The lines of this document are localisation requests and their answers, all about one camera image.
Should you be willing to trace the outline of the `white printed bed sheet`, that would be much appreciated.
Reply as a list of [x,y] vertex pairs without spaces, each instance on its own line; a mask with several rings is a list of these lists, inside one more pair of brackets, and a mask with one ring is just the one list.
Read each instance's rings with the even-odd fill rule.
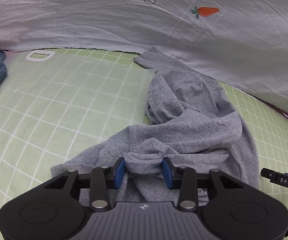
[[0,48],[155,47],[288,112],[288,0],[0,0]]

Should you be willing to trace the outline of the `green grid cutting mat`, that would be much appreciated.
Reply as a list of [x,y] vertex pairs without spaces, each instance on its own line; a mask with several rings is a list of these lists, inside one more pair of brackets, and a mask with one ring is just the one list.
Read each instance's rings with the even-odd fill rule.
[[[47,52],[6,53],[8,73],[0,83],[0,208],[49,180],[53,166],[130,125],[151,125],[147,94],[157,70],[143,68],[131,53]],[[204,79],[220,88],[245,121],[259,169],[288,173],[288,120],[254,96]]]

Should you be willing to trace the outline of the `grey zip hoodie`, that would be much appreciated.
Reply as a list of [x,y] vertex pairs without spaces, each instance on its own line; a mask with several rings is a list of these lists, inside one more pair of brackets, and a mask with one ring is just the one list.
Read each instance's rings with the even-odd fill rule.
[[258,154],[252,134],[217,81],[198,73],[156,48],[135,58],[155,70],[148,88],[147,125],[131,125],[71,160],[53,166],[51,175],[75,168],[89,173],[101,165],[125,159],[121,187],[109,191],[111,202],[178,200],[161,172],[162,159],[175,166],[208,173],[217,168],[258,187]]

